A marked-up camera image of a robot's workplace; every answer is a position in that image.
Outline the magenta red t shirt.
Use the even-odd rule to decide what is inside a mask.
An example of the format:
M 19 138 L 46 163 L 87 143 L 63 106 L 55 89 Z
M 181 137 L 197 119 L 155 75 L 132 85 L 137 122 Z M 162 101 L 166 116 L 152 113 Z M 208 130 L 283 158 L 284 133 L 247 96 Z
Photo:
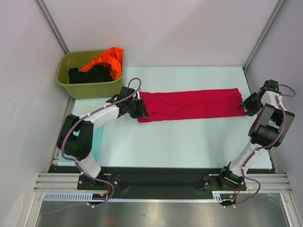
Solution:
M 141 92 L 148 118 L 139 123 L 209 119 L 243 116 L 241 93 L 237 88 L 198 91 L 149 93 Z

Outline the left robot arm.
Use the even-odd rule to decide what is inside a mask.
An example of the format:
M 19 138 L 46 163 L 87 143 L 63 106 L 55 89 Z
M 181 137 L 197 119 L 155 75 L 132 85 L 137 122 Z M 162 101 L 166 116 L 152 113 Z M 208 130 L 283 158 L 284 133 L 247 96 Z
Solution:
M 88 183 L 94 189 L 105 183 L 104 176 L 100 175 L 101 167 L 91 154 L 94 131 L 125 114 L 133 119 L 149 117 L 139 88 L 123 86 L 119 94 L 100 108 L 81 116 L 70 114 L 64 120 L 56 146 L 64 159 L 74 162 L 89 176 Z

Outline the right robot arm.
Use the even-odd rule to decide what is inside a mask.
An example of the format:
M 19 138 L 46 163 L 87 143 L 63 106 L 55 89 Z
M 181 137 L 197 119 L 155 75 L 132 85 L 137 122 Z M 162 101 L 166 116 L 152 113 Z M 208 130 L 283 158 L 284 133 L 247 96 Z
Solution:
M 278 147 L 284 140 L 295 114 L 288 111 L 283 104 L 283 94 L 279 88 L 289 86 L 275 80 L 267 80 L 263 86 L 241 103 L 246 116 L 257 116 L 249 132 L 249 142 L 243 151 L 227 166 L 223 167 L 216 178 L 218 186 L 224 191 L 231 191 L 245 185 L 245 176 L 251 165 L 266 151 Z

